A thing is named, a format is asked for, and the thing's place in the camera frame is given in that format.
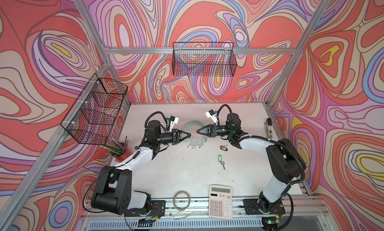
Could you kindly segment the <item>key with green tag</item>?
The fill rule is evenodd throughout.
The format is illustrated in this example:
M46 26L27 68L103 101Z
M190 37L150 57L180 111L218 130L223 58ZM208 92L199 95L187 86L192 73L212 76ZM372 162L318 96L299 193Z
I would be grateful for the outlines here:
M225 170L226 167L225 167L225 161L223 160L223 156L222 155L218 155L218 162L221 164L221 166L223 167L223 169Z

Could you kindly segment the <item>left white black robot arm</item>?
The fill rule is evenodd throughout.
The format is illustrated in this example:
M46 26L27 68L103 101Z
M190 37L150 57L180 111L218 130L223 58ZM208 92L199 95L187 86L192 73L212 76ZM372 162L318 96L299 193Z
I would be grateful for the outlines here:
M175 129L179 118L166 118L163 112L152 113L145 121L144 136L135 147L135 152L114 166L105 166L96 178L91 207L100 213L109 212L124 215L134 210L147 215L152 209L151 194L132 188L133 174L152 161L158 153L165 151L162 145L177 145L191 137L191 134Z

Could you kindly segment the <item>metal disc with keyrings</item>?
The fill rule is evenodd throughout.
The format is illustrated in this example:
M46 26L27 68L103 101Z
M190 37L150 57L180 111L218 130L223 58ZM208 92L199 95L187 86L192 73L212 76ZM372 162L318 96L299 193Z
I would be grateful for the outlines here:
M203 128L204 126L205 124L198 120L190 120L189 122L184 124L182 131L191 134L191 137L184 141L184 143L186 143L187 148L200 149L204 146L208 137L197 133L197 130Z

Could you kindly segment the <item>white stapler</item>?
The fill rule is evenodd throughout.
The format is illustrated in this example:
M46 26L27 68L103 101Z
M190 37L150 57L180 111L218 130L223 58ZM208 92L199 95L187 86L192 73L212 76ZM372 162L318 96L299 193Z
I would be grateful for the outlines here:
M273 126L271 118L267 118L265 121L265 132L268 139L273 138Z

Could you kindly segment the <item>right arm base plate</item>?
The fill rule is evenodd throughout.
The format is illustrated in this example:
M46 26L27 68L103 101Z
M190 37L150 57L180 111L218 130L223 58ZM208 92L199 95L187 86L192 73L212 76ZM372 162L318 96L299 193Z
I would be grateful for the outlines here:
M279 215L286 213L281 200L275 203L269 203L262 199L244 199L242 207L245 209L246 215Z

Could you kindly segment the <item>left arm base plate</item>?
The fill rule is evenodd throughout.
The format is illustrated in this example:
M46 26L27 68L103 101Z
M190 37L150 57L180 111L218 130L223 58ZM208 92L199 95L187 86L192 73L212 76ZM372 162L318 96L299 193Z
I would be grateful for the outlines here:
M166 201L152 200L151 204L142 209L130 209L125 213L126 217L150 217L160 218L165 214Z

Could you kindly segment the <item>clear tape roll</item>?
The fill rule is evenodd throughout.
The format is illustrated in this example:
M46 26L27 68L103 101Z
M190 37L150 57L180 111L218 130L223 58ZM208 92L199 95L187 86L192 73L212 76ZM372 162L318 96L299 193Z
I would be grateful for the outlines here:
M178 191L173 196L173 206L179 212L186 211L191 204L191 196L186 191Z

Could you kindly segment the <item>white desk calculator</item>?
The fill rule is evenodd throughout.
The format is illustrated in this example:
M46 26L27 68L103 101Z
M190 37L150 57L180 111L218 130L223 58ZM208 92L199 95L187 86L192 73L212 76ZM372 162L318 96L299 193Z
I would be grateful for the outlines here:
M208 215L210 218L223 220L233 219L232 188L221 185L211 185L209 189Z

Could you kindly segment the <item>red cup with pens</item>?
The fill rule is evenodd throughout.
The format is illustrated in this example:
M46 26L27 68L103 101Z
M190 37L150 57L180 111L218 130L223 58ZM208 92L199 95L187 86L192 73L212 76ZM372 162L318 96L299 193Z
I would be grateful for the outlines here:
M101 148L105 149L107 154L118 162L124 160L127 150L125 144L118 142L115 138L108 139L104 145L101 145Z

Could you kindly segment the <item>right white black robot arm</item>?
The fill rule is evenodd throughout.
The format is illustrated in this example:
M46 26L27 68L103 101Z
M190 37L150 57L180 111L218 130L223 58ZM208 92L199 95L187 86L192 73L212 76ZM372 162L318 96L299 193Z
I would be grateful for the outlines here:
M208 138L226 137L235 148L254 151L268 157L273 176L258 198L256 208L261 213L270 213L293 185L304 182L307 166L290 140L274 141L244 132L239 115L233 113L227 104L222 105L218 111L207 111L206 116L214 123L198 129L197 134Z

